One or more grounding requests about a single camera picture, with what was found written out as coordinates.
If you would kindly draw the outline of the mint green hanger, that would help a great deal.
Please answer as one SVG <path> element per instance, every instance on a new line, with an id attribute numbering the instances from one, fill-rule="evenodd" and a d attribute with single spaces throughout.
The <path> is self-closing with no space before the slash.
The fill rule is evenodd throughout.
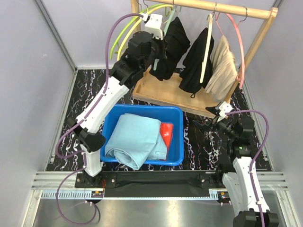
<path id="1" fill-rule="evenodd" d="M 163 23 L 165 24 L 165 27 L 164 27 L 164 34 L 166 35 L 167 33 L 167 30 L 170 26 L 170 23 L 172 22 L 172 20 L 175 19 L 175 17 L 177 17 L 179 15 L 179 13 L 181 12 L 181 8 L 180 6 L 177 6 L 175 5 L 173 8 L 172 8 L 172 11 L 169 15 L 169 18 Z M 159 59 L 155 59 L 154 61 L 154 65 L 153 65 L 153 70 L 156 70 L 157 69 L 157 66 L 158 66 L 158 62 L 159 62 Z"/>

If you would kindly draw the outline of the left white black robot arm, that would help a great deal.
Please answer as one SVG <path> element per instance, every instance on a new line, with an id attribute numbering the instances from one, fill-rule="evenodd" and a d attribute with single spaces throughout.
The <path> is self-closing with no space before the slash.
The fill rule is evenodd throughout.
<path id="1" fill-rule="evenodd" d="M 98 187 L 102 183 L 100 149 L 106 138 L 99 133 L 101 123 L 154 61 L 166 57 L 166 47 L 164 32 L 136 32 L 128 41 L 128 47 L 120 60 L 109 71 L 109 78 L 93 101 L 76 119 L 68 119 L 68 125 L 80 141 L 84 154 L 82 172 L 91 187 Z"/>

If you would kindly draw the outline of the light blue trousers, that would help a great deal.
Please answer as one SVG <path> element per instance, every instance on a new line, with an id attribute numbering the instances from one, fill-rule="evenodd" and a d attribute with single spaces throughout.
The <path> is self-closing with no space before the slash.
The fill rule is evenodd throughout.
<path id="1" fill-rule="evenodd" d="M 125 113 L 105 145 L 105 156 L 134 170 L 146 160 L 165 160 L 168 148 L 160 134 L 161 121 Z"/>

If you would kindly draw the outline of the red white patterned trousers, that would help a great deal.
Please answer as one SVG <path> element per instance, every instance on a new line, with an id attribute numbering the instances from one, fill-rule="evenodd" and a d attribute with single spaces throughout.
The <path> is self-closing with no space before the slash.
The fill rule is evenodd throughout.
<path id="1" fill-rule="evenodd" d="M 172 137 L 173 137 L 173 128 L 174 128 L 174 125 L 172 123 L 162 122 L 161 126 L 160 126 L 160 134 L 163 139 L 163 142 L 165 143 L 165 145 L 167 147 L 167 153 L 166 153 L 165 160 L 167 159 L 168 154 L 169 154 L 169 148 L 170 148 L 170 144 L 171 144 Z"/>

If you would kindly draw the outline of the green plastic hanger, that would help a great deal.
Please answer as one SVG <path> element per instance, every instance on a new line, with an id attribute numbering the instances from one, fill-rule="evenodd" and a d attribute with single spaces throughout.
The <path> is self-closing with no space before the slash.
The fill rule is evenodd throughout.
<path id="1" fill-rule="evenodd" d="M 152 6 L 146 7 L 145 9 L 142 9 L 139 13 L 147 13 L 149 15 L 162 8 L 170 8 L 170 14 L 173 11 L 173 5 L 158 3 L 158 4 L 154 4 Z M 126 24 L 126 26 L 122 29 L 122 31 L 117 36 L 116 40 L 113 42 L 113 45 L 109 52 L 110 60 L 113 59 L 113 55 L 115 53 L 116 47 L 118 47 L 118 49 L 116 50 L 116 54 L 117 54 L 116 59 L 117 60 L 120 59 L 120 57 L 122 55 L 122 51 L 126 49 L 125 48 L 126 41 L 129 39 L 131 34 L 135 33 L 137 28 L 139 28 L 139 31 L 140 31 L 141 22 L 142 22 L 142 20 L 139 19 L 138 16 L 135 16 Z"/>

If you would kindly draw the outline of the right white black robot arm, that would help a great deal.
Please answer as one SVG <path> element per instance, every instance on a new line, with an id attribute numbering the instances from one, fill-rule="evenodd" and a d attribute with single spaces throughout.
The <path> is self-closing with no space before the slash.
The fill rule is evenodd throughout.
<path id="1" fill-rule="evenodd" d="M 255 162 L 262 148 L 258 151 L 253 149 L 254 120 L 244 115 L 230 121 L 227 116 L 235 114 L 235 111 L 225 101 L 206 110 L 215 115 L 213 120 L 205 124 L 195 121 L 194 124 L 202 132 L 217 129 L 228 138 L 226 150 L 230 164 L 219 165 L 209 182 L 227 189 L 235 214 L 233 226 L 277 227 L 279 217 L 270 211 L 257 177 Z"/>

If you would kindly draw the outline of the yellow plastic hanger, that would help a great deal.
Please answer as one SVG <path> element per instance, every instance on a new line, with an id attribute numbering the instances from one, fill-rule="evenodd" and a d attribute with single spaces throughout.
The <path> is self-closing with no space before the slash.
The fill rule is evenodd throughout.
<path id="1" fill-rule="evenodd" d="M 145 11 L 143 11 L 143 13 L 146 12 L 148 15 L 150 15 L 154 11 L 159 10 L 161 8 L 166 8 L 166 7 L 173 8 L 173 5 L 171 5 L 171 4 L 156 4 L 151 8 L 147 8 Z M 130 24 L 128 26 L 126 26 L 126 28 L 128 28 L 130 25 L 133 25 L 132 28 L 130 28 L 130 30 L 128 31 L 128 33 L 124 37 L 121 45 L 119 46 L 119 49 L 117 51 L 117 59 L 116 60 L 119 60 L 121 58 L 122 50 L 126 49 L 126 48 L 124 48 L 124 46 L 126 44 L 126 41 L 129 39 L 130 35 L 134 32 L 134 30 L 141 24 L 141 22 L 142 22 L 141 19 L 139 19 L 135 23 L 134 23 L 134 20 L 132 20 L 130 22 Z"/>

